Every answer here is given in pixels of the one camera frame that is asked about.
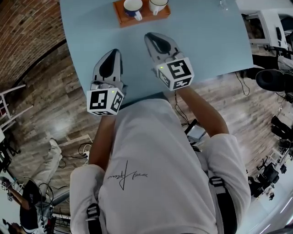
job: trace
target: wooden floor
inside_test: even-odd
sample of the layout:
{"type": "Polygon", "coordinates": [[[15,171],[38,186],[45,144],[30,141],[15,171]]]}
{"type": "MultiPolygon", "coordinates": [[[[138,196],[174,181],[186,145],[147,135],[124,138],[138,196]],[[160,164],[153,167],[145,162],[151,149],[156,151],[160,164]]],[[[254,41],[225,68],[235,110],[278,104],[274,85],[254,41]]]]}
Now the wooden floor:
{"type": "MultiPolygon", "coordinates": [[[[10,166],[16,178],[31,176],[47,154],[50,138],[56,139],[64,157],[78,157],[80,144],[93,140],[99,123],[98,117],[86,111],[86,97],[67,45],[40,62],[23,83],[27,85],[26,89],[10,97],[11,108],[16,107],[16,112],[31,104],[34,108],[11,128],[16,144],[22,150],[10,166]]],[[[245,83],[250,88],[248,96],[243,94],[235,73],[197,84],[194,88],[222,114],[231,134],[239,141],[249,174],[253,174],[277,140],[270,131],[271,118],[281,106],[283,109],[279,117],[285,123],[291,125],[293,115],[291,105],[287,102],[281,104],[282,99],[275,93],[261,89],[254,80],[245,79],[245,83]]],[[[170,101],[174,106],[174,97],[170,101]]],[[[192,113],[180,98],[178,101],[191,121],[192,113]]],[[[66,167],[57,170],[51,186],[69,185],[71,172],[86,162],[73,158],[65,158],[64,161],[66,167]]],[[[66,202],[56,211],[59,208],[62,213],[69,213],[66,202]]]]}

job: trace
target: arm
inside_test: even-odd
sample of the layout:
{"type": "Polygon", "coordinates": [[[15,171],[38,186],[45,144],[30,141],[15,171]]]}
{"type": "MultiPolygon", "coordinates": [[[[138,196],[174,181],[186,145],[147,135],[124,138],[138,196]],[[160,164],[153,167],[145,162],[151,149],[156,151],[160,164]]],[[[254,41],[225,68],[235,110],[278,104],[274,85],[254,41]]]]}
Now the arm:
{"type": "Polygon", "coordinates": [[[210,137],[220,133],[229,134],[228,127],[219,112],[217,112],[192,88],[182,88],[179,89],[177,93],[191,109],[198,122],[206,130],[210,137]]]}
{"type": "Polygon", "coordinates": [[[29,210],[30,207],[29,207],[29,203],[26,199],[24,199],[22,197],[22,195],[20,195],[19,192],[15,191],[14,188],[12,188],[12,186],[9,186],[8,188],[8,191],[11,192],[13,194],[13,196],[17,199],[16,202],[18,204],[21,205],[22,208],[26,209],[26,210],[29,210]]]}
{"type": "Polygon", "coordinates": [[[114,116],[103,116],[92,144],[89,164],[95,164],[106,170],[114,140],[114,116]]]}

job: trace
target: orange tray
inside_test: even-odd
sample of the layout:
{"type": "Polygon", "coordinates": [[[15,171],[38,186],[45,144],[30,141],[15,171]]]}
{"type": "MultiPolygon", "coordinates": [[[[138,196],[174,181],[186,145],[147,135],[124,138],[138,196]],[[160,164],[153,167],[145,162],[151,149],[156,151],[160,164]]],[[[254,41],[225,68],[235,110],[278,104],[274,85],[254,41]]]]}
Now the orange tray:
{"type": "Polygon", "coordinates": [[[142,0],[142,3],[143,3],[142,9],[141,9],[142,20],[137,21],[134,17],[129,17],[125,14],[124,6],[123,6],[124,1],[125,0],[120,0],[113,3],[120,27],[128,27],[128,26],[140,24],[143,22],[166,19],[171,14],[171,10],[169,6],[166,5],[163,10],[159,11],[158,14],[154,16],[148,7],[149,0],[142,0]]]}

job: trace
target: brick wall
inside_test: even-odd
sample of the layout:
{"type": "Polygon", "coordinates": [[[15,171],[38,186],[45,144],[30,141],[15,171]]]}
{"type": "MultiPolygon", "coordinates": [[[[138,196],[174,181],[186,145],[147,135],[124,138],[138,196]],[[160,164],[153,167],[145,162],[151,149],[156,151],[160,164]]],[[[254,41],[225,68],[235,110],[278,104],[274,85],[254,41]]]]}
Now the brick wall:
{"type": "Polygon", "coordinates": [[[0,3],[0,91],[65,39],[56,0],[3,0],[0,3]]]}

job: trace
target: cup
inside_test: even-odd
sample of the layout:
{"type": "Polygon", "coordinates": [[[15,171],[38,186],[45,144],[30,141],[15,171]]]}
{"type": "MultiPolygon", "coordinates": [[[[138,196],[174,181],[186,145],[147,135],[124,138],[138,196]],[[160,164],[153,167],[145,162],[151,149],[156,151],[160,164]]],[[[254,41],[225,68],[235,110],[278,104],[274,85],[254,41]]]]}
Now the cup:
{"type": "Polygon", "coordinates": [[[150,0],[149,8],[152,11],[152,14],[156,16],[159,11],[163,10],[168,4],[169,0],[150,0]]]}
{"type": "Polygon", "coordinates": [[[127,16],[134,17],[137,21],[142,20],[140,9],[142,8],[142,0],[125,0],[124,11],[127,16]]]}

